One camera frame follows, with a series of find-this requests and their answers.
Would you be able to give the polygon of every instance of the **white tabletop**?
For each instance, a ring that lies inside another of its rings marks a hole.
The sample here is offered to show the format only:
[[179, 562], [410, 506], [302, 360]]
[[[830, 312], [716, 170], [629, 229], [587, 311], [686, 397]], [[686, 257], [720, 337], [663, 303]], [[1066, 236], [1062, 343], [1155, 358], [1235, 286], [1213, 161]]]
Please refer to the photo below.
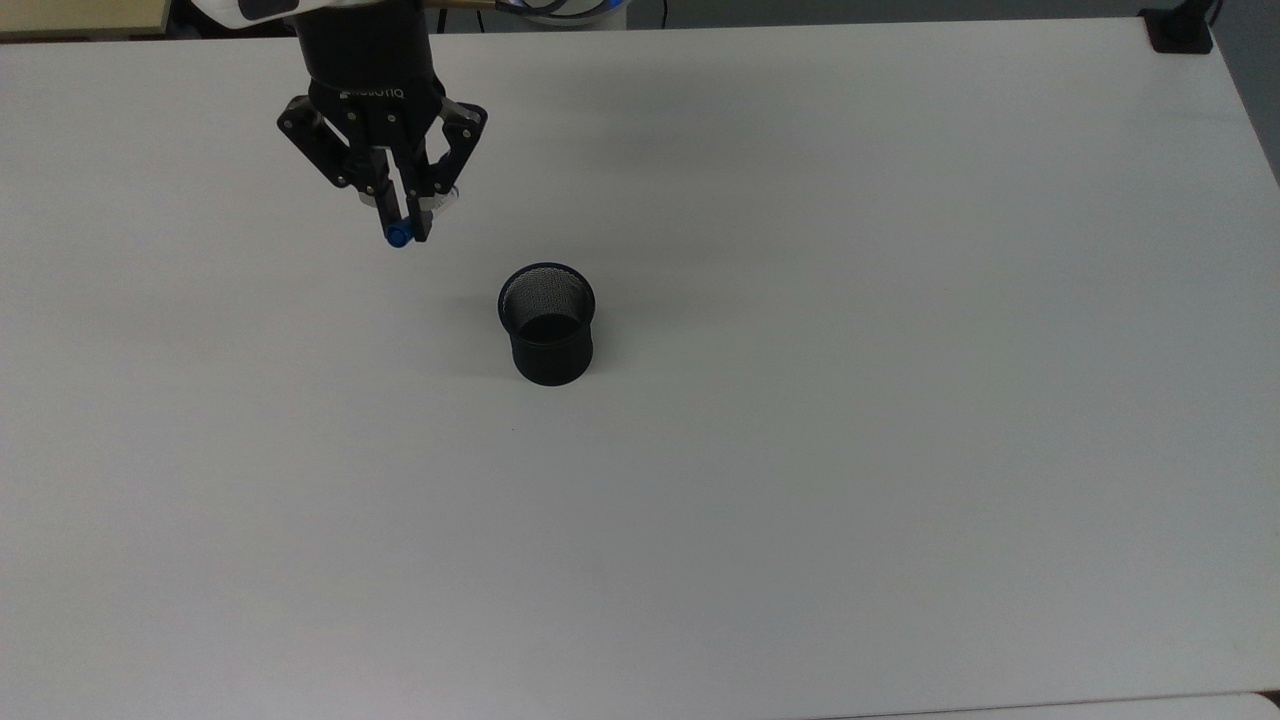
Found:
[[1280, 710], [1262, 696], [1228, 694], [896, 717], [902, 720], [1280, 720]]
[[[296, 44], [0, 47], [0, 716], [1280, 687], [1280, 192], [1137, 19], [444, 37], [394, 251]], [[595, 286], [548, 389], [494, 311]]]

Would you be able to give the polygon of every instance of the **blue object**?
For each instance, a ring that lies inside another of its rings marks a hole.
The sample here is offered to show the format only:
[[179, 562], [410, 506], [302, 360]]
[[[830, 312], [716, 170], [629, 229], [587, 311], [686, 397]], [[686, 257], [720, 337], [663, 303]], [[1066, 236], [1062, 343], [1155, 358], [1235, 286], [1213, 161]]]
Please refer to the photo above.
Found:
[[404, 247], [413, 240], [413, 225], [408, 218], [387, 225], [387, 243], [392, 247]]

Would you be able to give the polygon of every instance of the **black clamp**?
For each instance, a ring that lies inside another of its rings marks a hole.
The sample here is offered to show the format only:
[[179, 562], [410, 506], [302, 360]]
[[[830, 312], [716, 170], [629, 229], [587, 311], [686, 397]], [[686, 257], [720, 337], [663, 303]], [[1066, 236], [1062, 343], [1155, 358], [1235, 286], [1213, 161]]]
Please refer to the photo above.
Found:
[[1138, 17], [1147, 22], [1151, 47], [1162, 54], [1208, 55], [1213, 50], [1213, 36], [1204, 18], [1213, 3], [1215, 0], [1185, 0], [1172, 10], [1139, 12]]

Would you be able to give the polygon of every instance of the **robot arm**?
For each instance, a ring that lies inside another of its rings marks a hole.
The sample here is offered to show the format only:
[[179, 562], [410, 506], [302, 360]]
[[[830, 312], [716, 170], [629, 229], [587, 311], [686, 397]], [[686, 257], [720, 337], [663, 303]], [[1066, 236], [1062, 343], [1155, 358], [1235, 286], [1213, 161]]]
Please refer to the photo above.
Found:
[[[431, 65], [421, 0], [196, 0], [196, 5], [228, 27], [293, 17], [311, 86], [289, 101], [276, 124], [330, 183], [353, 186], [361, 201], [378, 209], [392, 246], [425, 242], [488, 115], [477, 105], [445, 96]], [[426, 131], [436, 118], [449, 147], [431, 163]], [[407, 218], [401, 215], [388, 154], [401, 176]]]

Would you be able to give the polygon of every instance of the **black mesh cup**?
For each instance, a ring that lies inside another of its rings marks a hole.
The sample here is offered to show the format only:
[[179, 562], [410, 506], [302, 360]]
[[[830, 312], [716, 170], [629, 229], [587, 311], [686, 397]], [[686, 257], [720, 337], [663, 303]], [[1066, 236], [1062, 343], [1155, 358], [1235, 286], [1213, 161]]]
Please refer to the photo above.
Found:
[[540, 386], [571, 383], [586, 372], [594, 315], [595, 293], [586, 278], [558, 263], [522, 268], [498, 293], [516, 369]]

